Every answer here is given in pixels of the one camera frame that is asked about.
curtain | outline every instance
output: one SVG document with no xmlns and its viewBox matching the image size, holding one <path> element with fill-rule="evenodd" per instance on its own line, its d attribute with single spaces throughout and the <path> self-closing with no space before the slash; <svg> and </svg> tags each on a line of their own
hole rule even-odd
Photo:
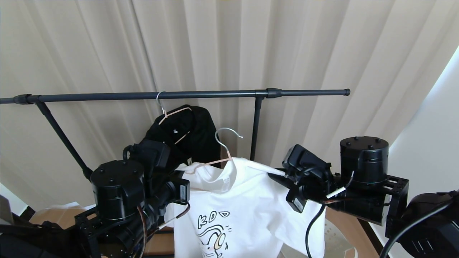
<svg viewBox="0 0 459 258">
<path fill-rule="evenodd" d="M 301 144 L 339 172 L 339 141 L 392 143 L 459 44 L 456 1 L 120 0 L 0 2 L 0 96 L 181 90 L 344 89 L 263 101 L 255 161 Z M 254 99 L 207 108 L 249 157 Z M 121 159 L 161 114 L 152 101 L 49 103 L 86 164 Z M 90 183 L 36 107 L 0 107 L 0 180 L 33 209 L 94 203 Z"/>
</svg>

hanger hook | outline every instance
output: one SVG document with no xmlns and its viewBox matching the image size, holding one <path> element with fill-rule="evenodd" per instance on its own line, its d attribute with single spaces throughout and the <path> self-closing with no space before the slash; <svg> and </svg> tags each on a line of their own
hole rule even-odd
<svg viewBox="0 0 459 258">
<path fill-rule="evenodd" d="M 158 92 L 158 94 L 156 95 L 156 103 L 161 107 L 162 109 L 162 114 L 163 115 L 166 115 L 166 110 L 164 109 L 164 107 L 162 106 L 161 102 L 159 101 L 158 97 L 159 95 L 161 94 L 161 92 L 164 92 L 164 91 L 160 91 Z"/>
<path fill-rule="evenodd" d="M 221 146 L 223 146 L 223 147 L 226 149 L 226 151 L 229 153 L 230 151 L 228 150 L 228 147 L 227 147 L 225 144 L 223 144 L 220 140 L 218 140 L 218 137 L 217 137 L 217 136 L 218 136 L 218 132 L 219 132 L 220 130 L 230 130 L 231 132 L 235 133 L 235 134 L 237 135 L 237 137 L 239 137 L 239 138 L 243 138 L 243 137 L 240 136 L 236 131 L 234 131 L 233 129 L 228 128 L 228 127 L 222 127 L 222 128 L 218 129 L 218 130 L 215 132 L 215 140 L 216 140 Z"/>
</svg>

white wall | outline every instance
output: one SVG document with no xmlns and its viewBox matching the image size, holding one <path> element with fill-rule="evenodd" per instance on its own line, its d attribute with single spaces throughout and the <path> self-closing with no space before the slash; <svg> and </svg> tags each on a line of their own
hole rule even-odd
<svg viewBox="0 0 459 258">
<path fill-rule="evenodd" d="M 407 178 L 408 199 L 459 189 L 459 48 L 389 150 L 389 174 Z M 385 243 L 384 228 L 373 229 Z M 397 243 L 392 258 L 411 256 Z"/>
<path fill-rule="evenodd" d="M 8 188 L 0 184 L 0 195 L 5 197 L 10 201 L 10 208 L 13 213 L 16 215 L 21 215 L 27 208 L 27 204 L 23 202 L 19 197 L 13 194 Z"/>
</svg>

black metal rod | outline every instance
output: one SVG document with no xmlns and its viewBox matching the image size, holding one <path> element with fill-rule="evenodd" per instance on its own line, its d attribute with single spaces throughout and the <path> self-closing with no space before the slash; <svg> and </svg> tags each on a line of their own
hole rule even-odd
<svg viewBox="0 0 459 258">
<path fill-rule="evenodd" d="M 258 124 L 260 123 L 260 111 L 263 97 L 255 98 L 255 113 L 253 115 L 252 128 L 252 145 L 250 147 L 250 160 L 255 160 L 255 151 L 257 150 Z"/>
<path fill-rule="evenodd" d="M 65 147 L 68 149 L 72 157 L 75 159 L 75 161 L 78 163 L 78 165 L 81 167 L 83 170 L 84 176 L 89 180 L 92 170 L 86 166 L 84 163 L 83 159 L 80 157 L 78 154 L 77 150 L 73 147 L 73 145 L 70 143 L 69 139 L 65 135 L 64 131 L 62 131 L 61 127 L 57 123 L 56 119 L 54 119 L 54 116 L 51 114 L 50 109 L 47 107 L 47 105 L 43 102 L 38 102 L 36 103 L 38 109 L 42 112 L 42 114 L 45 116 L 46 120 L 50 123 L 51 127 L 54 129 L 56 132 L 57 136 L 61 139 L 61 141 L 64 143 Z"/>
<path fill-rule="evenodd" d="M 159 99 L 201 99 L 201 98 L 243 98 L 262 96 L 275 98 L 281 96 L 318 96 L 349 95 L 350 90 L 209 90 L 209 91 L 171 91 L 162 92 Z M 0 104 L 34 104 L 36 102 L 65 101 L 109 101 L 109 100 L 148 100 L 156 99 L 158 92 L 126 93 L 84 93 L 57 95 L 20 95 L 13 98 L 1 98 Z"/>
</svg>

pink hanger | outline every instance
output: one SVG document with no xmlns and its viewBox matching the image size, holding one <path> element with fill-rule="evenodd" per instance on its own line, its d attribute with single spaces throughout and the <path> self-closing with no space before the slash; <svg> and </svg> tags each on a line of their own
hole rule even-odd
<svg viewBox="0 0 459 258">
<path fill-rule="evenodd" d="M 177 110 L 177 111 L 174 111 L 174 112 L 168 114 L 168 113 L 166 112 L 166 110 L 164 109 L 164 107 L 161 105 L 161 102 L 160 102 L 159 99 L 158 99 L 159 95 L 160 95 L 162 92 L 164 92 L 164 91 L 161 91 L 161 92 L 159 92 L 159 93 L 156 95 L 156 103 L 161 107 L 162 113 L 164 114 L 164 117 L 161 119 L 161 121 L 159 121 L 158 124 L 161 124 L 162 122 L 164 122 L 164 120 L 166 120 L 166 118 L 168 118 L 168 116 L 170 116 L 170 115 L 177 114 L 178 112 L 184 111 L 184 110 L 186 110 L 186 109 L 190 109 L 190 110 L 191 110 L 191 108 L 185 107 L 185 108 L 179 109 L 179 110 Z M 183 138 L 185 138 L 185 136 L 187 136 L 189 133 L 190 133 L 190 132 L 187 132 L 186 134 L 184 134 L 184 135 L 182 136 L 182 138 L 178 139 L 174 144 L 177 144 L 178 142 L 180 142 L 180 141 L 181 141 Z"/>
<path fill-rule="evenodd" d="M 219 141 L 219 140 L 218 140 L 218 137 L 217 137 L 218 131 L 223 130 L 223 129 L 232 131 L 232 132 L 235 133 L 235 134 L 237 135 L 237 137 L 239 137 L 239 138 L 243 138 L 243 137 L 240 136 L 236 131 L 234 131 L 233 129 L 228 128 L 228 127 L 222 127 L 222 128 L 218 129 L 218 130 L 215 132 L 215 140 L 216 140 L 221 146 L 223 146 L 223 147 L 226 149 L 226 154 L 228 155 L 228 158 L 224 158 L 224 159 L 212 161 L 212 162 L 209 162 L 209 163 L 206 163 L 206 164 L 199 164 L 198 166 L 196 166 L 196 167 L 193 169 L 193 172 L 187 173 L 187 172 L 185 171 L 185 174 L 194 174 L 194 173 L 196 173 L 196 169 L 197 169 L 197 168 L 200 168 L 200 167 L 203 167 L 203 166 L 212 165 L 212 164 L 220 163 L 220 162 L 223 162 L 223 161 L 229 161 L 229 160 L 232 161 L 232 160 L 233 160 L 233 158 L 231 157 L 230 151 L 228 150 L 228 147 L 227 147 L 225 144 L 223 144 L 221 141 Z"/>
</svg>

